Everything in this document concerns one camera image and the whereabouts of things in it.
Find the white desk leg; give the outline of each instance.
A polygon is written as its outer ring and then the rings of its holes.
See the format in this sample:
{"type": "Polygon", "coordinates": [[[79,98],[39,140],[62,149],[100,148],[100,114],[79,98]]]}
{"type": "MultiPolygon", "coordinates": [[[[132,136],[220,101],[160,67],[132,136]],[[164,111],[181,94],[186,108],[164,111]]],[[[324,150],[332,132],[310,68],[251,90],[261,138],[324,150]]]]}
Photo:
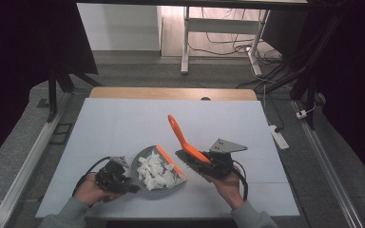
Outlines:
{"type": "Polygon", "coordinates": [[[184,35],[182,46],[182,74],[188,73],[188,32],[189,32],[189,7],[183,8],[184,35]]]}
{"type": "Polygon", "coordinates": [[[259,38],[262,35],[263,27],[265,26],[265,21],[266,21],[266,17],[268,16],[268,13],[269,13],[269,10],[267,10],[263,14],[263,16],[262,16],[262,18],[259,22],[259,28],[258,28],[256,37],[254,38],[254,44],[250,48],[250,50],[247,52],[248,57],[250,58],[251,67],[253,68],[254,73],[255,73],[256,76],[261,76],[262,75],[262,72],[260,71],[260,68],[259,68],[259,64],[257,62],[256,51],[257,51],[257,46],[258,46],[258,43],[259,43],[259,38]]]}

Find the white desk frame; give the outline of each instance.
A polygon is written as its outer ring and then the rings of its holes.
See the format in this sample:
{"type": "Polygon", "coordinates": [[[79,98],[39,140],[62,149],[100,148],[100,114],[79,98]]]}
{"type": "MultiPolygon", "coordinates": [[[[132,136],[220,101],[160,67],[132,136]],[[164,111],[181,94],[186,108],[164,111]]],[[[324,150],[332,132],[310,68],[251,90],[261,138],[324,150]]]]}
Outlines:
{"type": "Polygon", "coordinates": [[[256,76],[262,75],[255,56],[259,38],[262,35],[263,28],[265,26],[266,18],[269,14],[267,10],[260,21],[240,21],[240,20],[228,20],[228,19],[209,19],[209,18],[190,18],[189,7],[183,8],[184,17],[184,37],[182,46],[182,74],[188,73],[188,35],[189,32],[214,32],[214,33],[239,33],[239,34],[253,34],[256,35],[254,43],[251,48],[248,48],[247,54],[251,62],[251,67],[254,70],[256,76]]]}

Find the wooden floor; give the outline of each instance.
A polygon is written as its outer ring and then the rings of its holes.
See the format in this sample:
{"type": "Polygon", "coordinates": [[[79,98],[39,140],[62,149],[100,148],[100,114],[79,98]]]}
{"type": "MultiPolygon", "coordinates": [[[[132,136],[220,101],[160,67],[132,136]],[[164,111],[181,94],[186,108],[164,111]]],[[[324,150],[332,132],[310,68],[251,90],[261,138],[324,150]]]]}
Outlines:
{"type": "MultiPolygon", "coordinates": [[[[183,7],[162,7],[163,33],[162,33],[162,56],[179,57],[183,52],[183,7]]],[[[219,8],[190,8],[191,18],[214,18],[214,19],[234,19],[234,20],[252,20],[259,19],[258,9],[219,9],[219,8]]],[[[231,53],[238,46],[250,45],[253,43],[254,35],[245,34],[224,34],[224,33],[206,33],[190,32],[188,37],[189,45],[194,49],[203,49],[218,54],[212,54],[206,51],[190,49],[189,56],[205,57],[242,57],[248,58],[246,53],[231,53]],[[212,43],[212,42],[230,42],[230,43],[212,43]]],[[[261,52],[272,49],[265,43],[259,44],[261,52]]]]}

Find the gray sleeve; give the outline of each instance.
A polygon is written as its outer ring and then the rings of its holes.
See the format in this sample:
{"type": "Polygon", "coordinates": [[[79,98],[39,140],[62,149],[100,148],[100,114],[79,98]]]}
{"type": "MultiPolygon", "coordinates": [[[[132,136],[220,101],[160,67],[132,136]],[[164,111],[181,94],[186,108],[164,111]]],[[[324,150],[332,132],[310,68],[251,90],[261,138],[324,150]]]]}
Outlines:
{"type": "Polygon", "coordinates": [[[239,228],[278,228],[268,214],[257,212],[248,200],[231,216],[239,228]]]}
{"type": "Polygon", "coordinates": [[[40,228],[76,228],[85,227],[85,215],[88,206],[75,198],[70,198],[67,204],[61,210],[58,215],[46,216],[41,224],[40,228]]]}

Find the hand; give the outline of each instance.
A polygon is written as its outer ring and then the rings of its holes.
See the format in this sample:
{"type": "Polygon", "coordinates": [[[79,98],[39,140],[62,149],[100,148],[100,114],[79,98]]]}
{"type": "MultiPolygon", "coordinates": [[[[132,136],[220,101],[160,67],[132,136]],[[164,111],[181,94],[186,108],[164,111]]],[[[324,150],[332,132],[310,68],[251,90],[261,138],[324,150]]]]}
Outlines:
{"type": "Polygon", "coordinates": [[[244,204],[244,200],[240,194],[240,179],[236,174],[231,172],[227,177],[220,180],[207,175],[203,176],[215,184],[218,193],[224,198],[224,200],[226,200],[233,210],[241,207],[244,204]]]}
{"type": "Polygon", "coordinates": [[[91,206],[105,197],[118,198],[119,196],[121,195],[101,189],[96,183],[96,174],[91,173],[87,175],[85,181],[79,186],[73,197],[91,206]]]}

